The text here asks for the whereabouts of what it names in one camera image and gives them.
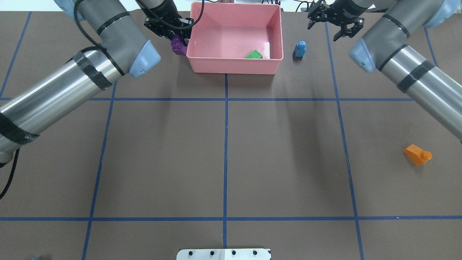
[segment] pink bin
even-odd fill
[[[201,5],[191,5],[194,20]],[[245,58],[254,50],[263,59]],[[284,57],[280,6],[206,3],[186,56],[194,72],[275,74]]]

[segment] white object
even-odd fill
[[[183,249],[176,260],[271,260],[271,249]]]

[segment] orange block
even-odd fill
[[[432,153],[429,151],[424,151],[422,148],[416,145],[409,145],[403,152],[411,159],[411,161],[416,165],[422,165],[428,160],[430,160],[433,156]]]

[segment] green object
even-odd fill
[[[245,58],[246,59],[262,59],[263,55],[260,52],[258,52],[257,50],[254,50]]]

